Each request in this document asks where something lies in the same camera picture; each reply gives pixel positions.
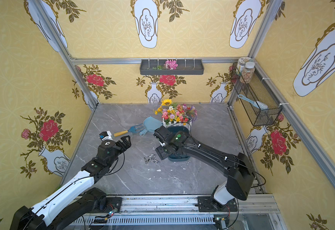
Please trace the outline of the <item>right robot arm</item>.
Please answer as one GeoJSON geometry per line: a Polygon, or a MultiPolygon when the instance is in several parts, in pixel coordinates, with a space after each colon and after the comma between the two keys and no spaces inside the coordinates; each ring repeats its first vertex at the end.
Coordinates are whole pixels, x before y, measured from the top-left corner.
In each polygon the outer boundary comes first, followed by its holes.
{"type": "Polygon", "coordinates": [[[160,143],[156,152],[161,160],[174,154],[187,155],[220,171],[227,178],[227,182],[213,194],[213,199],[219,204],[225,205],[234,198],[242,201],[248,199],[255,170],[245,154],[235,155],[217,150],[196,140],[188,132],[182,130],[174,133],[164,126],[155,130],[154,137],[160,143]]]}

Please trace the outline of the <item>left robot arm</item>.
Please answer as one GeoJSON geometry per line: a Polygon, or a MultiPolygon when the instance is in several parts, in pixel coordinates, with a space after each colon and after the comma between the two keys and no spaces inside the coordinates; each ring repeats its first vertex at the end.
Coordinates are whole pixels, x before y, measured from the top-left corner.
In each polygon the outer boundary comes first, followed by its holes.
{"type": "Polygon", "coordinates": [[[103,138],[97,155],[66,184],[33,207],[15,212],[11,230],[63,230],[82,215],[104,210],[106,193],[94,188],[102,177],[112,175],[111,167],[131,147],[129,135],[117,142],[103,138]]]}

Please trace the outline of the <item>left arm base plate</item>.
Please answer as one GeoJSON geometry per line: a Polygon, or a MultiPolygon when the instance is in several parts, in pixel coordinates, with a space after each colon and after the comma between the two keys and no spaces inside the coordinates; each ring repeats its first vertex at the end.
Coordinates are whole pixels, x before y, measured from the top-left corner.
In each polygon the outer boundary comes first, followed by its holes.
{"type": "Polygon", "coordinates": [[[99,201],[99,210],[101,213],[119,213],[122,204],[122,197],[102,197],[99,201]]]}

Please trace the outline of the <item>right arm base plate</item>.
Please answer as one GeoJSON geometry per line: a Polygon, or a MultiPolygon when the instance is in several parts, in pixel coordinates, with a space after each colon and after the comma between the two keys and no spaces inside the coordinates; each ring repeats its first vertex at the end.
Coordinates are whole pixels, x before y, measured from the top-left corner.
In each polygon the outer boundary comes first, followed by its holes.
{"type": "Polygon", "coordinates": [[[197,204],[199,212],[237,212],[236,199],[229,200],[225,205],[222,205],[214,198],[210,196],[199,196],[197,197],[197,204]]]}

